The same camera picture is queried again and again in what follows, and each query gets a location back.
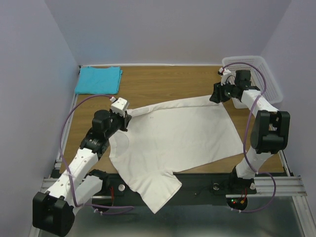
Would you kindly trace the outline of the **white t shirt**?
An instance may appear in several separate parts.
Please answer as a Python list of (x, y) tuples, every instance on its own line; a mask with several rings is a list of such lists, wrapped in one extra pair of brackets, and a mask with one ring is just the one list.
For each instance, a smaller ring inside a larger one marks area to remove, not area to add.
[(175, 173), (243, 152), (225, 107), (209, 96), (152, 104), (128, 113), (132, 116), (128, 130), (110, 138), (109, 158), (153, 213), (182, 187)]

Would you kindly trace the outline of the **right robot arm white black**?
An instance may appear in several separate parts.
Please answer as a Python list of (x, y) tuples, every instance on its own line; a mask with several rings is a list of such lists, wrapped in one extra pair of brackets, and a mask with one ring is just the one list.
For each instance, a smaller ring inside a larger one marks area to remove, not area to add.
[(243, 188), (254, 189), (253, 179), (260, 167), (272, 155), (284, 150), (288, 143), (290, 114), (272, 106), (257, 86), (252, 86), (249, 70), (238, 70), (235, 74), (220, 68), (221, 81), (214, 84), (211, 102), (217, 104), (238, 99), (250, 110), (255, 121), (250, 132), (249, 149), (244, 149), (243, 160), (234, 167), (227, 180), (233, 193)]

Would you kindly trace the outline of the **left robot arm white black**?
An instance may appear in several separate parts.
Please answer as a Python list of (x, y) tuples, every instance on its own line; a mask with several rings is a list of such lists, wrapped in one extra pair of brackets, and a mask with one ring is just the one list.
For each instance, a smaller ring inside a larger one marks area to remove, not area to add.
[(118, 130), (126, 131), (130, 120), (126, 110), (95, 112), (92, 127), (67, 169), (45, 192), (34, 196), (32, 224), (35, 228), (64, 237), (89, 199), (96, 193), (103, 195), (109, 191), (107, 175), (90, 169), (109, 147), (109, 138)]

